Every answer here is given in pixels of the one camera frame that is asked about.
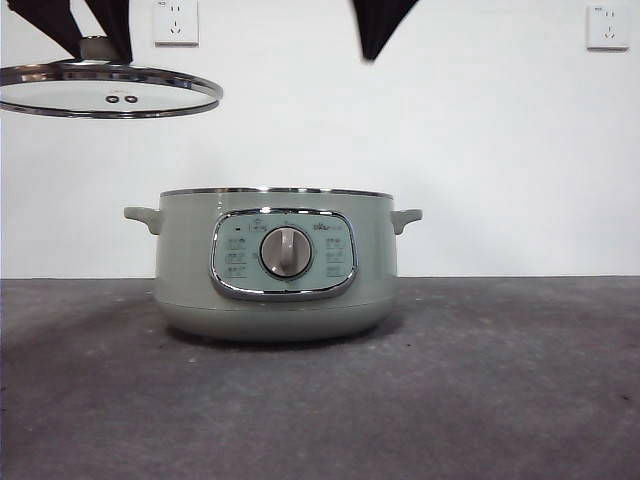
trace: cooker handle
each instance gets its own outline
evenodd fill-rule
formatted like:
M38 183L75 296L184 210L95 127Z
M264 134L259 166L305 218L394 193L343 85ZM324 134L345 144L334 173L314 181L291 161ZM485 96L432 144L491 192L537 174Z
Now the cooker handle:
M396 235L400 235L408 223L417 222L418 220L422 220L422 210L418 208L391 212L391 223L393 224L393 232Z
M126 207L124 209L124 218L145 223L149 227L149 232L154 235L160 235L160 226L162 225L160 210L145 207Z

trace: silver knob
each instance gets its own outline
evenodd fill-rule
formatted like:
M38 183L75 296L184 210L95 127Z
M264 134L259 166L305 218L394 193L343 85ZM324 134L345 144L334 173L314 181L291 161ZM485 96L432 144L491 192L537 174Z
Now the silver knob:
M309 265L311 243L298 229L276 228L262 241L260 256L272 274L284 278L295 277Z

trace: icon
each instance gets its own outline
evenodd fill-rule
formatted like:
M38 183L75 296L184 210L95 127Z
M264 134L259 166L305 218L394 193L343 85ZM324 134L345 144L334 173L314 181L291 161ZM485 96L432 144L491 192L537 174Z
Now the icon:
M225 255L226 264L247 263L244 259L244 252L227 253Z
M249 231L252 232L266 232L267 224L261 218L256 218L249 224Z
M344 275L344 267L342 265L329 265L327 267L327 277L342 277Z
M327 248L344 248L344 240L342 238L325 239Z
M247 276L247 267L244 265L238 265L235 267L227 267L225 269L227 278L246 278Z
M229 250L244 250L247 248L247 241L242 237L229 238L227 239L227 248Z
M330 250L327 252L327 263L344 263L344 250Z

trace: metal rim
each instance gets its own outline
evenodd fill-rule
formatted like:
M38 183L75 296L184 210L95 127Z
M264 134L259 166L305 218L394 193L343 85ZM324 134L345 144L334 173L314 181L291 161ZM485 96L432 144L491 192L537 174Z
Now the metal rim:
M161 197L173 195L191 195L196 193L329 193L332 195L360 195L366 197L380 197L393 200L388 193L368 192L365 190L343 190L337 188L295 188L295 187L222 187L222 188L188 188L168 190L160 194Z
M20 65L0 69L0 85L20 85L35 82L55 81L110 81L147 83L173 88L193 90L208 95L210 102L193 107L156 109L140 111L120 110L71 110L49 107L21 105L0 100L0 108L12 112L47 115L53 117L72 118L163 118L181 115L192 115L206 112L217 107L223 96L222 87L206 80L186 73L161 70L129 64L119 64L100 61L64 60L36 65Z

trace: wall socket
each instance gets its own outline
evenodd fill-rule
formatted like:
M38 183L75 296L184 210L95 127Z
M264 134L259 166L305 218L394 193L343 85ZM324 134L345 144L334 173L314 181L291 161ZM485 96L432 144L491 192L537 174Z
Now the wall socket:
M153 41L156 46L197 46L198 0L156 0Z
M587 48L627 50L631 45L631 7L590 5L587 7Z

